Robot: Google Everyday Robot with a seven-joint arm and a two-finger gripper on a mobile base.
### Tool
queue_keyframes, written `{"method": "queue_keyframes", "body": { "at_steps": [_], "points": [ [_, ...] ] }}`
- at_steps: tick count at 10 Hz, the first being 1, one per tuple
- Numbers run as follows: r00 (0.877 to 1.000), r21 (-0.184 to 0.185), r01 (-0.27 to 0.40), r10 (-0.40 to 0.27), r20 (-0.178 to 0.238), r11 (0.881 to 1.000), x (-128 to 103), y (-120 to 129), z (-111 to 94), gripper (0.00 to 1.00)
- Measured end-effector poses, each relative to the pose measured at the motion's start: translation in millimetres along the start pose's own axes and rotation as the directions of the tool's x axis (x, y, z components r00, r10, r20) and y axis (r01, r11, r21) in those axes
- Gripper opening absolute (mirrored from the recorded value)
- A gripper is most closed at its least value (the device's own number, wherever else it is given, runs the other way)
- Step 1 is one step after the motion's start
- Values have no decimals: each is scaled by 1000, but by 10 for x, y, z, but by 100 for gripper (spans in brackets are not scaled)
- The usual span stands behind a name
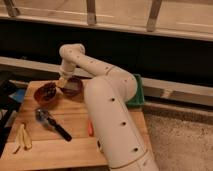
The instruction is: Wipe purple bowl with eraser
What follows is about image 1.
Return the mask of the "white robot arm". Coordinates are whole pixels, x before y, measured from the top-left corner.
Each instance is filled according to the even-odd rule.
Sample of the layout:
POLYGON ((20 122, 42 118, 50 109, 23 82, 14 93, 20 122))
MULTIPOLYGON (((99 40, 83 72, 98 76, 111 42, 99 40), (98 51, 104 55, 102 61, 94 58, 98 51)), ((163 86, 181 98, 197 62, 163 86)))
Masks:
POLYGON ((87 56, 81 44, 65 44, 59 54, 62 85, 77 66, 94 76, 84 88, 84 102, 110 171, 159 171, 126 107, 137 92, 135 76, 87 56))

